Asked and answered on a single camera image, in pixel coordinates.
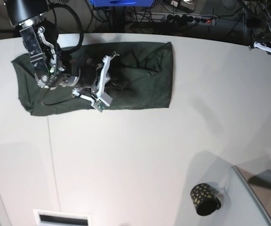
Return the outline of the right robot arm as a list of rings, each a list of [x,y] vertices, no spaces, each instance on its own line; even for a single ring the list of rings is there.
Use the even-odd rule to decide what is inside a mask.
[[[8,18],[12,26],[20,27],[20,35],[30,56],[37,85],[50,91],[58,87],[71,87],[72,97],[82,98],[100,112],[112,104],[113,98],[106,93],[105,86],[111,80],[111,61],[116,52],[105,55],[100,63],[82,54],[72,60],[84,39],[81,20],[66,0],[51,3],[48,0],[6,0]],[[77,45],[69,50],[59,46],[56,23],[48,21],[44,13],[56,8],[66,9],[75,19],[79,31]]]

